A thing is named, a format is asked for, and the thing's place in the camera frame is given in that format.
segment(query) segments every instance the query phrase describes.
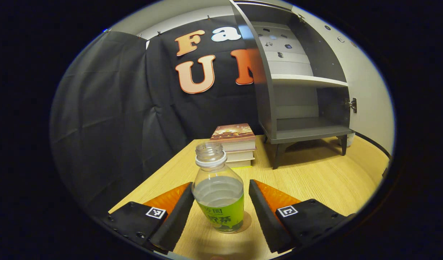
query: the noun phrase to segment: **wooden table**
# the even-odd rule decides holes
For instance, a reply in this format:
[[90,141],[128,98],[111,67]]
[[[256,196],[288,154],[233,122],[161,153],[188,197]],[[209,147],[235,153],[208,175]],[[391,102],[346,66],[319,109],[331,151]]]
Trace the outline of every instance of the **wooden table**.
[[[205,260],[216,255],[226,260],[271,259],[282,255],[271,253],[268,249],[248,196],[250,179],[266,183],[302,201],[317,199],[347,216],[357,212],[372,196],[388,165],[388,158],[382,151],[355,136],[345,156],[341,155],[341,147],[335,137],[297,143],[288,148],[281,166],[273,170],[276,145],[263,144],[263,138],[262,135],[256,137],[253,167],[234,170],[244,181],[244,210],[251,217],[250,227],[237,234],[217,232],[194,201],[175,254]],[[194,161],[195,149],[206,141],[208,139],[193,140],[109,212],[129,201],[144,203],[174,187],[194,181],[198,171]]]

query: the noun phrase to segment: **orange letter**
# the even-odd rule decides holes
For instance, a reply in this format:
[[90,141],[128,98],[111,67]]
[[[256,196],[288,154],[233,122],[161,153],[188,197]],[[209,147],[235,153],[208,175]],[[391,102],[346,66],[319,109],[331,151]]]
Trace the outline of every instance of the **orange letter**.
[[215,55],[207,55],[197,60],[198,63],[202,64],[202,69],[204,72],[204,80],[198,84],[195,84],[192,81],[191,67],[193,62],[187,61],[182,64],[178,64],[175,69],[178,72],[181,89],[186,93],[196,94],[204,92],[212,87],[215,81],[214,66],[212,64],[214,59]]
[[236,79],[236,84],[252,84],[253,78],[249,75],[249,69],[252,71],[252,65],[247,54],[247,50],[236,49],[231,52],[231,56],[236,57],[236,61],[238,61],[239,77]]
[[199,43],[201,41],[199,35],[203,34],[205,34],[205,31],[198,30],[175,39],[175,41],[178,42],[178,48],[179,48],[177,56],[182,56],[183,54],[186,54],[190,51],[194,51],[195,49],[197,49],[197,46],[193,46],[191,43],[196,43],[196,44]]

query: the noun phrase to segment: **cabinet shelf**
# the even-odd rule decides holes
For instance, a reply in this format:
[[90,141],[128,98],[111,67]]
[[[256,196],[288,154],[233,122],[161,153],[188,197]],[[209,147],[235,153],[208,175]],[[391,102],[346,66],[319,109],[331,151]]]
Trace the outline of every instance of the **cabinet shelf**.
[[276,139],[271,140],[272,144],[335,137],[353,132],[350,128],[324,117],[286,118],[277,120],[276,123]]
[[348,87],[347,82],[307,75],[272,74],[273,86]]

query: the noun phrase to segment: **plastic bottle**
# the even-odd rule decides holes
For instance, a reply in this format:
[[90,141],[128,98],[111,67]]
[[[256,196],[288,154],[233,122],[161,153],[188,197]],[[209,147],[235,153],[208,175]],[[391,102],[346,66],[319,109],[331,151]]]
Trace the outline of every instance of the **plastic bottle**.
[[236,232],[244,218],[244,183],[225,165],[226,153],[217,142],[196,147],[196,164],[200,166],[192,193],[212,226],[222,233]]

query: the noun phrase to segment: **book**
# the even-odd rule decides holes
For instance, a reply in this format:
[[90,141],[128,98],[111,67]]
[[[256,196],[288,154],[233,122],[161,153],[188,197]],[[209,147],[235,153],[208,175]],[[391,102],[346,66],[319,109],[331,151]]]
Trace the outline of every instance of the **book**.
[[227,152],[227,162],[230,161],[244,161],[244,160],[253,160],[253,151],[254,150],[247,150],[247,151],[234,151],[234,152]]
[[230,167],[231,169],[236,169],[236,168],[244,168],[244,167],[251,167],[251,160],[244,160],[244,161],[230,161],[230,162],[226,162],[226,165],[228,165],[228,167]]
[[218,126],[210,140],[220,142],[225,152],[255,149],[255,135],[247,123]]

